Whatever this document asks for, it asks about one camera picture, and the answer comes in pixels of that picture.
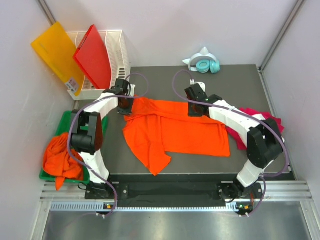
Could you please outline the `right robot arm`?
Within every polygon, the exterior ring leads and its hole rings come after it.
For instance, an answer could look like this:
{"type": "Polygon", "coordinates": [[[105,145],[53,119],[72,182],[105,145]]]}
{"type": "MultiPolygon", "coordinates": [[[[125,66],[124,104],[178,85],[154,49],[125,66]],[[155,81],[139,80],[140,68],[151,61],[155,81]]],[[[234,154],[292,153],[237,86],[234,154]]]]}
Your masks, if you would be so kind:
{"type": "Polygon", "coordinates": [[[248,115],[215,94],[207,96],[203,82],[191,80],[185,93],[190,117],[206,116],[225,124],[238,133],[246,146],[248,160],[233,181],[234,194],[245,198],[259,176],[283,152],[284,139],[277,122],[271,117],[265,119],[261,114],[248,115]]]}

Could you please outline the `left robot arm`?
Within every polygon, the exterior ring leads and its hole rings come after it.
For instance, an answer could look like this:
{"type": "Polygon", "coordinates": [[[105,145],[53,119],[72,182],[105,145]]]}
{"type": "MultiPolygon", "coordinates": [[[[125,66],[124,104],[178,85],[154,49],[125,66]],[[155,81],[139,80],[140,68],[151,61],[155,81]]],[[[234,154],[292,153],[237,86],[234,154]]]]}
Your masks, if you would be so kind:
{"type": "Polygon", "coordinates": [[[114,187],[108,182],[110,172],[101,153],[104,141],[102,120],[113,110],[124,116],[132,114],[135,86],[127,78],[118,78],[115,86],[106,89],[94,102],[71,114],[67,152],[71,159],[89,171],[90,190],[109,198],[114,187]]]}

